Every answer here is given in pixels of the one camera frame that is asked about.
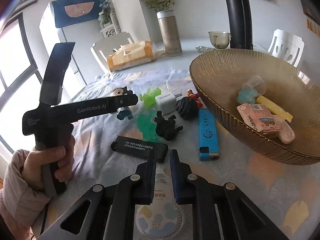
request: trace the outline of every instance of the metal screw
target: metal screw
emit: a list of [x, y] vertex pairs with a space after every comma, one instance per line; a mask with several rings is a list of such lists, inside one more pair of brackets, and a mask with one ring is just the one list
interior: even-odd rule
[[236, 188], [236, 185], [231, 183], [231, 182], [229, 182], [229, 183], [226, 184], [226, 188], [228, 190], [234, 190]]
[[137, 181], [140, 179], [140, 176], [138, 174], [133, 174], [133, 175], [131, 175], [130, 179], [133, 181]]
[[94, 192], [100, 192], [100, 191], [102, 191], [102, 186], [101, 185], [94, 185], [92, 190]]
[[196, 180], [196, 179], [198, 179], [198, 176], [196, 174], [191, 173], [191, 174], [188, 175], [188, 179]]

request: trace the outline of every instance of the yellow sponge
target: yellow sponge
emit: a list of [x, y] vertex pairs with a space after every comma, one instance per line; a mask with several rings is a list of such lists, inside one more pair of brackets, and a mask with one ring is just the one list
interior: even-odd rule
[[288, 112], [284, 111], [280, 106], [276, 105], [274, 102], [270, 101], [268, 98], [264, 96], [259, 96], [257, 98], [256, 104], [265, 105], [272, 114], [279, 115], [282, 119], [291, 123], [293, 116]]

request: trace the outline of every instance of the black figurine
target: black figurine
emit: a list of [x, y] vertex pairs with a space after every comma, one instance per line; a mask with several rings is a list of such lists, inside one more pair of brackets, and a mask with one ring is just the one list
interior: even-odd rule
[[178, 132], [183, 129], [183, 126], [174, 127], [176, 124], [174, 119], [176, 118], [175, 115], [172, 115], [166, 120], [162, 116], [162, 111], [157, 111], [157, 116], [154, 118], [154, 121], [157, 123], [156, 134], [167, 141], [174, 139]]

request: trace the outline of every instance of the glass cup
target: glass cup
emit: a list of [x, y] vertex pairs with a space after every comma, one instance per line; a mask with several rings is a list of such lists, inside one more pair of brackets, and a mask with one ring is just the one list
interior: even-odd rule
[[230, 43], [230, 33], [227, 32], [209, 32], [209, 38], [216, 49], [226, 49]]

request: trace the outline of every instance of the black thermos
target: black thermos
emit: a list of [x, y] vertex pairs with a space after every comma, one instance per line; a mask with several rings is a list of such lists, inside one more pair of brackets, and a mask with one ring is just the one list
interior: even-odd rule
[[226, 0], [230, 25], [230, 48], [253, 49], [249, 0]]

